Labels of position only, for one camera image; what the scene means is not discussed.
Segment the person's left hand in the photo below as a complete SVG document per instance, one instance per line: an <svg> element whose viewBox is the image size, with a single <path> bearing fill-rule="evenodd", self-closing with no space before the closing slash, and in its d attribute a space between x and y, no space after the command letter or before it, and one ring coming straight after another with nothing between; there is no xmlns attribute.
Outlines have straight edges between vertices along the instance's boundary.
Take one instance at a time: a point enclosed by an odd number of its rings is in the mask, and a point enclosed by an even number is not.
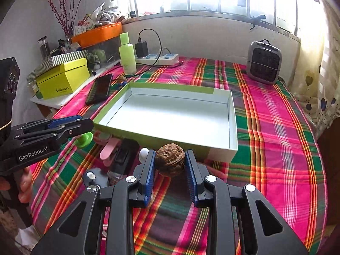
<svg viewBox="0 0 340 255"><path fill-rule="evenodd" d="M10 183L3 177L0 178L1 191L8 191L10 189ZM20 180L20 189L18 193L18 199L21 203L29 203L32 197L32 172L29 167L23 170L23 175Z"/></svg>

